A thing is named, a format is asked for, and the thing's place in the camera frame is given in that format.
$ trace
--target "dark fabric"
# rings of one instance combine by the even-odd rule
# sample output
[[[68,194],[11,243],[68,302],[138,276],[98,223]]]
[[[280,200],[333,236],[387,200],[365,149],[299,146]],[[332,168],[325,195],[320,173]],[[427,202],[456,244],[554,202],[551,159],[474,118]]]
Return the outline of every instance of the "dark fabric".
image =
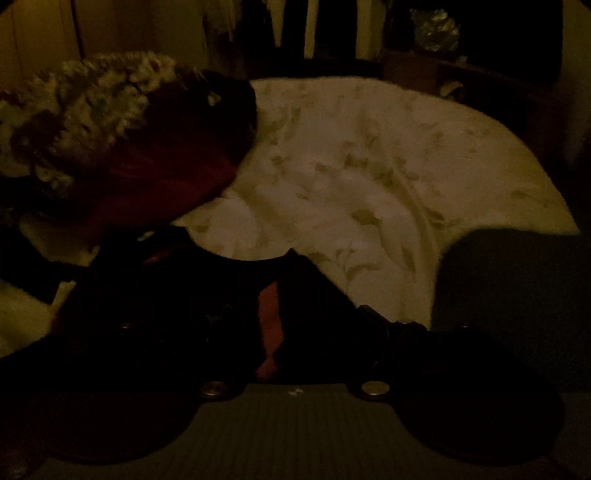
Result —
[[[286,0],[281,34],[281,54],[301,59],[306,43],[308,0]]]
[[[354,60],[357,45],[357,2],[320,0],[314,58]]]
[[[582,236],[470,233],[444,255],[434,330],[474,323],[562,391],[591,389],[591,248]]]
[[[62,281],[79,278],[84,268],[46,260],[17,229],[0,226],[0,280],[51,304]]]

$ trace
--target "ribbed surface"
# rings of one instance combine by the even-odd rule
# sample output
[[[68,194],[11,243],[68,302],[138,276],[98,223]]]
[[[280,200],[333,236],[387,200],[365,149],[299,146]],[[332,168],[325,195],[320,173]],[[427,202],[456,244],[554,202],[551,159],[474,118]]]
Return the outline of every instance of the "ribbed surface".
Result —
[[[342,385],[251,385],[202,407],[172,444],[141,460],[72,465],[48,460],[32,480],[358,480],[564,478],[545,459],[511,468],[456,462],[420,445],[391,407]]]

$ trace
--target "orange strap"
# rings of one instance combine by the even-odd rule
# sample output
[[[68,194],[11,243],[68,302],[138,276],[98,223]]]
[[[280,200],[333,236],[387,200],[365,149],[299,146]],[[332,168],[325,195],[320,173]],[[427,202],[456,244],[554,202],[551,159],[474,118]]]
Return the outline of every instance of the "orange strap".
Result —
[[[277,282],[265,287],[259,294],[258,317],[261,326],[262,344],[267,353],[267,358],[256,371],[256,376],[259,380],[269,381],[279,370],[274,355],[283,342]]]

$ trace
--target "bed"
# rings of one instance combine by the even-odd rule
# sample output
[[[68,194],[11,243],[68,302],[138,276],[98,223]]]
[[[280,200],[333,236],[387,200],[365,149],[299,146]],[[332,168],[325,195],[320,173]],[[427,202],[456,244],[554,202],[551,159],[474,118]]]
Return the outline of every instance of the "bed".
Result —
[[[533,154],[479,112],[355,77],[252,85],[255,147],[221,197],[175,221],[209,251],[294,248],[354,303],[429,327],[439,259],[467,233],[578,233]],[[67,231],[31,217],[20,228],[50,260],[92,260]],[[48,307],[6,283],[0,294],[6,355],[47,333],[60,299]]]

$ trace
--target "shiny object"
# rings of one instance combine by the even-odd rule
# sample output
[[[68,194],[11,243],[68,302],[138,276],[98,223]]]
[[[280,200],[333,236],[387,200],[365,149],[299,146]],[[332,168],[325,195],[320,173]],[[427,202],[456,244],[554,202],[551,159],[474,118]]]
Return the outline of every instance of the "shiny object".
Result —
[[[414,23],[414,42],[419,50],[455,51],[460,37],[456,21],[445,10],[410,11]]]
[[[390,391],[390,385],[379,380],[372,380],[361,385],[361,390],[367,395],[377,397],[379,395],[385,395]]]
[[[228,392],[228,386],[219,381],[205,382],[201,385],[201,392],[208,397],[221,397]]]

